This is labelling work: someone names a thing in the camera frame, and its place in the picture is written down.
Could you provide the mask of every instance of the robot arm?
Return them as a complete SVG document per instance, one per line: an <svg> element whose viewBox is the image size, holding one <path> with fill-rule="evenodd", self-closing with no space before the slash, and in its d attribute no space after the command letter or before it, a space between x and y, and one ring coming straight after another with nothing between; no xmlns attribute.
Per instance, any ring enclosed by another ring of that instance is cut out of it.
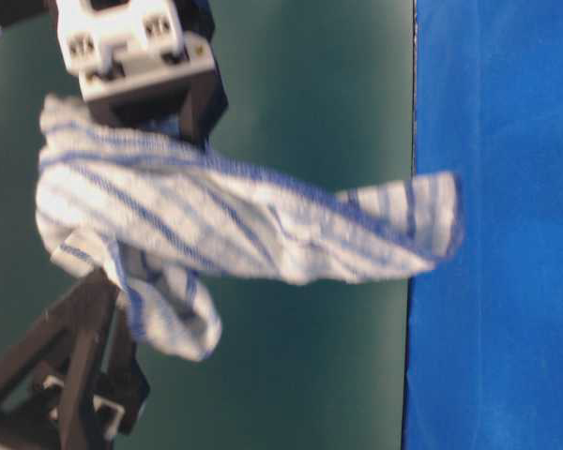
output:
<svg viewBox="0 0 563 450"><path fill-rule="evenodd" d="M227 109L206 0L0 0L0 28L46 11L97 122L176 115L180 139L205 145Z"/></svg>

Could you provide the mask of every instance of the blue surface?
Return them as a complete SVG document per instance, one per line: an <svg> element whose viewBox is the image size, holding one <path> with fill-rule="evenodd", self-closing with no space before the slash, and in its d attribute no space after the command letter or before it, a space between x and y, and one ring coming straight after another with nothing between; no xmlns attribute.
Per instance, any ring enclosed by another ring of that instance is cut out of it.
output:
<svg viewBox="0 0 563 450"><path fill-rule="evenodd" d="M412 284L403 447L563 449L563 1L418 0L417 84L466 235Z"/></svg>

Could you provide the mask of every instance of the dish towel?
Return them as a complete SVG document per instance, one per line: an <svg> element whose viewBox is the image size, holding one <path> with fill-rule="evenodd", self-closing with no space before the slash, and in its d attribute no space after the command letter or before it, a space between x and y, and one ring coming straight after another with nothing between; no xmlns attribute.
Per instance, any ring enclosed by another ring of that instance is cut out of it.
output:
<svg viewBox="0 0 563 450"><path fill-rule="evenodd" d="M80 99L40 118L36 220L52 261L103 267L138 341L207 357L221 320L198 278L349 283L432 270L459 246L448 172L333 195L156 132L95 124Z"/></svg>

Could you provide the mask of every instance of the green surface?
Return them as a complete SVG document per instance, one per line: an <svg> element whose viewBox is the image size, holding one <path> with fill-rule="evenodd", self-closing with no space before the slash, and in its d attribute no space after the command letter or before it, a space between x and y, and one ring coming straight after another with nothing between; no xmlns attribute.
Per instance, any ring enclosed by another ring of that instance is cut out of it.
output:
<svg viewBox="0 0 563 450"><path fill-rule="evenodd" d="M231 108L213 145L330 190L410 174L412 8L211 0ZM38 113L77 94L47 18L0 41L0 354L72 279L34 224ZM210 279L221 345L193 364L143 347L152 384L119 449L398 449L406 282Z"/></svg>

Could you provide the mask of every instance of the white and blue towel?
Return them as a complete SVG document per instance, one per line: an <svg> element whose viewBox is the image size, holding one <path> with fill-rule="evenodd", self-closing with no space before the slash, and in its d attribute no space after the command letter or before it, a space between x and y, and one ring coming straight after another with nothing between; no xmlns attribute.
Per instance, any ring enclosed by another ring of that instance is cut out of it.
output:
<svg viewBox="0 0 563 450"><path fill-rule="evenodd" d="M121 288L139 341L208 356L221 321L199 274L359 283L449 258L459 189L442 172L337 195L165 135L93 123L79 99L47 97L37 224L52 261L95 267Z"/></svg>

